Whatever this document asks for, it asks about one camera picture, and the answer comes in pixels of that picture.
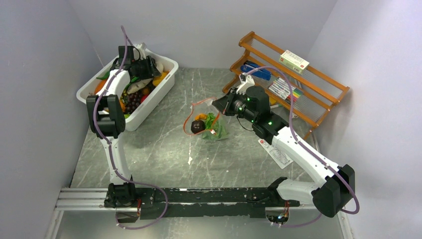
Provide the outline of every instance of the wooden rack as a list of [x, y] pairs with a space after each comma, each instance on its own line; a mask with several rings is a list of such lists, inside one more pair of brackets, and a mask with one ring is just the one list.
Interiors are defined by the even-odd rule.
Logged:
[[[284, 50], [256, 35], [253, 31], [240, 40], [239, 46], [245, 48], [245, 51], [242, 57], [230, 67], [230, 71], [234, 72], [236, 76], [223, 88], [223, 92], [227, 93], [228, 90], [237, 83], [239, 80], [238, 75], [242, 73], [240, 67], [246, 61], [252, 61], [260, 66], [271, 65], [278, 68], [283, 71], [286, 76], [288, 76], [294, 87], [303, 92], [303, 95], [300, 96], [295, 103], [293, 113], [303, 119], [310, 126], [308, 133], [304, 137], [305, 139], [322, 123], [328, 115], [328, 112], [330, 112], [335, 105], [340, 103], [349, 90], [349, 87], [340, 84], [310, 65], [302, 73], [302, 75], [296, 74], [278, 62], [278, 58], [276, 57], [280, 57], [280, 55], [284, 53]], [[272, 69], [268, 69], [268, 71], [276, 77], [281, 77], [278, 72]], [[285, 108], [290, 109], [290, 104], [288, 102], [273, 94], [262, 83], [255, 81], [255, 85], [262, 86], [269, 97], [273, 98], [277, 103], [281, 104]]]

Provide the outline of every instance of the plastic bag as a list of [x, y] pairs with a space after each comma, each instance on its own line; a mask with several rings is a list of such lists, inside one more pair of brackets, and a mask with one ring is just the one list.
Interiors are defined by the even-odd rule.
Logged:
[[187, 135], [201, 135], [202, 139], [220, 140], [228, 138], [227, 122], [220, 112], [212, 105], [216, 98], [207, 98], [198, 103], [192, 103], [191, 114], [183, 124]]

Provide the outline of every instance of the small box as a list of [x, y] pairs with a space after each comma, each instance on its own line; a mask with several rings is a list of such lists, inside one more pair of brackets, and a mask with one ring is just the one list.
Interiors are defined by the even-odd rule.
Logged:
[[[251, 71], [251, 70], [253, 70], [255, 68], [258, 68], [258, 67], [260, 67], [260, 66], [257, 65], [257, 64], [255, 64], [255, 63], [253, 63], [253, 62], [251, 62], [251, 61], [246, 61], [240, 67], [240, 70], [242, 72], [248, 72], [248, 71]], [[256, 76], [256, 77], [262, 78], [262, 79], [264, 79], [266, 81], [269, 81], [271, 79], [271, 72], [269, 72], [269, 71], [267, 71], [265, 69], [261, 69], [259, 71], [256, 71], [256, 72], [252, 73], [252, 76]]]
[[298, 74], [302, 74], [309, 65], [309, 62], [288, 50], [280, 56], [279, 62]]

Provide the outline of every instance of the cable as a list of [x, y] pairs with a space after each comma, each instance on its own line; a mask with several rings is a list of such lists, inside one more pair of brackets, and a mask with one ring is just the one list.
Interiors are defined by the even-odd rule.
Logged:
[[283, 210], [282, 214], [284, 214], [286, 212], [286, 210], [287, 210], [287, 201], [284, 202], [284, 210]]
[[136, 207], [136, 214], [138, 215], [138, 217], [141, 215], [141, 199], [138, 198], [138, 206]]
[[[286, 81], [286, 83], [287, 83], [287, 85], [289, 86], [289, 91], [290, 91], [290, 99], [294, 99], [294, 96], [293, 96], [293, 89], [292, 89], [292, 84], [290, 83], [290, 81], [288, 80], [288, 78], [286, 77], [286, 75], [281, 71], [281, 70], [279, 70], [278, 68], [276, 68], [276, 67], [273, 67], [273, 66], [261, 66], [261, 67], [258, 67], [258, 68], [255, 68], [255, 69], [253, 69], [253, 70], [250, 70], [250, 71], [248, 71], [248, 72], [246, 72], [245, 74], [246, 75], [250, 75], [250, 74], [252, 74], [252, 73], [254, 73], [254, 72], [256, 72], [256, 71], [259, 71], [259, 70], [261, 70], [261, 69], [264, 69], [264, 68], [270, 68], [270, 69], [273, 69], [273, 70], [275, 70], [275, 71], [277, 71], [278, 73], [280, 73], [283, 77], [284, 77], [284, 80]], [[340, 181], [346, 186], [346, 188], [347, 188], [347, 190], [349, 190], [349, 192], [350, 192], [350, 194], [352, 195], [352, 197], [353, 197], [353, 200], [355, 201], [355, 204], [356, 204], [356, 210], [355, 211], [348, 211], [348, 210], [345, 210], [345, 209], [341, 209], [341, 211], [342, 212], [345, 212], [345, 213], [348, 213], [348, 214], [357, 214], [358, 212], [359, 212], [359, 210], [360, 210], [360, 205], [359, 205], [359, 201], [358, 201], [358, 199], [357, 199], [357, 197], [356, 197], [356, 194], [355, 194], [355, 192], [353, 191], [353, 189], [351, 188], [351, 186], [346, 182], [346, 180], [344, 180], [344, 178], [336, 171], [336, 170], [334, 170], [331, 166], [327, 166], [327, 163], [324, 161], [324, 160], [322, 160], [320, 157], [318, 157], [318, 155], [316, 155], [314, 152], [312, 152], [312, 150], [310, 150], [308, 147], [306, 147], [301, 141], [299, 141], [299, 139], [297, 138], [297, 136], [296, 136], [296, 134], [295, 134], [295, 131], [294, 131], [294, 129], [293, 129], [293, 108], [294, 108], [294, 104], [295, 104], [295, 101], [293, 101], [291, 104], [290, 104], [290, 113], [289, 113], [289, 128], [290, 128], [290, 131], [292, 132], [292, 135], [293, 135], [293, 138], [295, 139], [295, 141], [304, 149], [304, 150], [306, 150], [309, 154], [311, 154], [314, 158], [316, 158], [320, 163], [322, 163], [325, 167], [327, 167], [331, 172], [333, 172], [334, 173], [334, 175], [335, 176], [337, 176], [339, 179], [340, 179]], [[316, 222], [319, 218], [321, 217], [321, 215], [319, 215], [317, 218], [315, 218], [314, 220], [312, 220], [310, 223], [313, 223], [313, 222]]]
[[139, 61], [139, 60], [141, 60], [141, 52], [139, 51], [138, 48], [135, 47], [135, 49], [138, 51], [139, 57], [138, 57], [137, 61]]
[[236, 116], [236, 119], [237, 119], [237, 121], [239, 122], [240, 126], [241, 126], [244, 130], [247, 130], [247, 131], [253, 131], [253, 129], [247, 129], [247, 128], [245, 128], [245, 127], [242, 125], [242, 123], [241, 123], [241, 122], [240, 122], [240, 120], [239, 120], [239, 116]]
[[124, 212], [117, 212], [116, 214], [125, 215], [125, 216], [130, 217], [130, 218], [138, 218], [139, 217], [139, 216], [133, 216], [133, 215], [130, 215], [130, 214], [127, 214], [127, 213], [124, 213]]
[[283, 228], [300, 228], [300, 227], [304, 227], [307, 226], [309, 224], [312, 224], [316, 221], [318, 221], [322, 216], [322, 213], [320, 213], [316, 218], [314, 218], [313, 220], [307, 222], [307, 223], [302, 223], [302, 224], [297, 224], [297, 225], [281, 225], [281, 227]]
[[[123, 26], [120, 26], [121, 27], [121, 30], [122, 30], [122, 32], [123, 32], [123, 34], [124, 34], [124, 56], [123, 56], [123, 63], [125, 62], [125, 60], [126, 60], [126, 56], [127, 56], [127, 42], [129, 42], [130, 43], [130, 45], [132, 45], [133, 46], [133, 44], [132, 44], [132, 42], [129, 40], [129, 38], [127, 37], [127, 35], [126, 35], [126, 31], [124, 30], [124, 27]], [[148, 184], [148, 183], [141, 183], [141, 182], [136, 182], [136, 181], [132, 181], [132, 180], [129, 180], [129, 179], [126, 179], [126, 178], [124, 178], [120, 173], [119, 173], [119, 171], [117, 170], [117, 168], [116, 168], [116, 165], [115, 165], [115, 163], [114, 163], [114, 158], [113, 158], [113, 153], [112, 153], [112, 148], [111, 148], [111, 142], [110, 142], [110, 140], [103, 134], [103, 132], [101, 132], [101, 130], [100, 130], [100, 127], [98, 126], [98, 122], [97, 122], [97, 111], [98, 111], [98, 106], [100, 105], [100, 100], [101, 100], [101, 98], [103, 98], [103, 96], [104, 96], [104, 94], [108, 91], [108, 88], [110, 87], [110, 85], [111, 85], [111, 83], [112, 83], [112, 81], [114, 80], [114, 78], [122, 71], [122, 69], [123, 69], [123, 65], [124, 64], [121, 64], [120, 65], [120, 67], [119, 67], [119, 69], [118, 69], [118, 71], [114, 74], [114, 75], [112, 75], [111, 76], [111, 78], [110, 78], [110, 80], [108, 81], [108, 83], [107, 83], [107, 85], [105, 86], [105, 90], [103, 90], [103, 92], [99, 95], [99, 97], [98, 97], [98, 99], [97, 99], [97, 101], [95, 102], [95, 106], [94, 106], [94, 127], [95, 127], [95, 129], [96, 129], [96, 131], [98, 132], [98, 134], [100, 135], [100, 137], [102, 138], [102, 139], [104, 139], [106, 142], [107, 142], [107, 144], [108, 144], [108, 153], [109, 153], [109, 155], [110, 155], [110, 162], [111, 162], [111, 166], [112, 166], [112, 168], [113, 168], [113, 170], [114, 170], [114, 172], [116, 173], [116, 175], [121, 179], [121, 180], [123, 180], [123, 181], [125, 181], [125, 182], [128, 182], [128, 183], [133, 183], [133, 184], [138, 184], [138, 185], [142, 185], [142, 186], [148, 186], [148, 187], [153, 187], [153, 188], [156, 188], [156, 189], [158, 189], [161, 193], [163, 193], [163, 195], [164, 195], [164, 198], [165, 198], [165, 200], [166, 200], [166, 205], [164, 206], [164, 210], [163, 210], [163, 213], [161, 213], [161, 215], [156, 219], [156, 220], [154, 220], [154, 221], [152, 221], [151, 223], [149, 223], [149, 224], [146, 224], [146, 225], [144, 225], [144, 226], [140, 226], [140, 227], [135, 227], [135, 228], [130, 228], [130, 227], [125, 227], [125, 226], [123, 226], [123, 225], [121, 225], [119, 222], [118, 222], [118, 219], [117, 219], [117, 214], [116, 214], [116, 216], [115, 216], [115, 219], [116, 219], [116, 223], [117, 223], [117, 226], [118, 227], [121, 227], [121, 228], [123, 228], [123, 229], [128, 229], [128, 230], [137, 230], [137, 229], [142, 229], [142, 228], [146, 228], [146, 227], [149, 227], [150, 225], [153, 225], [153, 224], [155, 224], [155, 223], [157, 223], [161, 218], [163, 218], [163, 216], [164, 216], [164, 214], [166, 213], [166, 211], [167, 211], [167, 207], [168, 207], [168, 205], [169, 205], [169, 199], [168, 199], [168, 197], [167, 197], [167, 194], [166, 194], [166, 192], [164, 192], [164, 190], [162, 189], [162, 188], [160, 188], [160, 187], [158, 187], [158, 186], [155, 186], [155, 185], [152, 185], [152, 184]]]

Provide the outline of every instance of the wooden shelf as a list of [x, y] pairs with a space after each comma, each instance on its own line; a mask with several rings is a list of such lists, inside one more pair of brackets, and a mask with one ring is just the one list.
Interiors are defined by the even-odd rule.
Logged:
[[[291, 77], [290, 82], [292, 83], [292, 85], [303, 92], [303, 95], [295, 103], [295, 109], [293, 110], [293, 113], [295, 113], [298, 117], [300, 117], [301, 119], [303, 119], [306, 123], [310, 125], [309, 132], [305, 135], [305, 139], [306, 139], [310, 135], [310, 133], [322, 123], [322, 121], [325, 119], [325, 117], [328, 115], [331, 109], [335, 105], [340, 103], [340, 101], [348, 92], [349, 87], [342, 85], [341, 83], [335, 81], [334, 79], [318, 71], [314, 67], [308, 66], [307, 69], [305, 70], [307, 72], [307, 76], [312, 75], [312, 80], [315, 81], [315, 79], [317, 79], [318, 81], [318, 82], [312, 82], [310, 79], [306, 78], [305, 74], [303, 75], [296, 74], [289, 68], [280, 64], [277, 61], [278, 59], [270, 58], [269, 56], [267, 56], [266, 54], [262, 52], [262, 49], [258, 50], [257, 47], [253, 47], [254, 41], [258, 41], [259, 44], [261, 45], [263, 44], [264, 46], [266, 46], [268, 48], [266, 50], [276, 52], [276, 53], [271, 52], [271, 55], [275, 55], [275, 54], [281, 55], [284, 53], [283, 49], [265, 40], [264, 38], [256, 35], [255, 32], [252, 31], [248, 33], [239, 41], [239, 46], [245, 49], [243, 55], [230, 67], [230, 70], [234, 72], [236, 76], [223, 88], [223, 92], [227, 93], [228, 90], [234, 84], [236, 84], [236, 82], [239, 80], [238, 75], [242, 73], [240, 70], [240, 67], [246, 61], [254, 62], [260, 66], [271, 65], [273, 67], [276, 67], [277, 69], [281, 70], [286, 75]], [[267, 69], [267, 70], [270, 71], [271, 74], [273, 74], [275, 77], [282, 77], [281, 74], [275, 70], [272, 70], [272, 69]], [[324, 85], [322, 83], [329, 84], [331, 87], [334, 87], [335, 89], [337, 89], [337, 91], [339, 91], [338, 96], [336, 97], [332, 94], [329, 94], [328, 85], [326, 87], [327, 89], [324, 89], [324, 87], [320, 86], [320, 85]], [[281, 104], [288, 110], [290, 109], [290, 104], [288, 102], [286, 102], [284, 99], [281, 99], [280, 97], [272, 93], [266, 86], [261, 85], [259, 82], [256, 82], [255, 84], [263, 87], [265, 92], [268, 94], [268, 96], [273, 98], [277, 103]], [[312, 107], [308, 107], [308, 106], [301, 107], [300, 104], [304, 104], [304, 105], [308, 104], [308, 105], [312, 105]]]

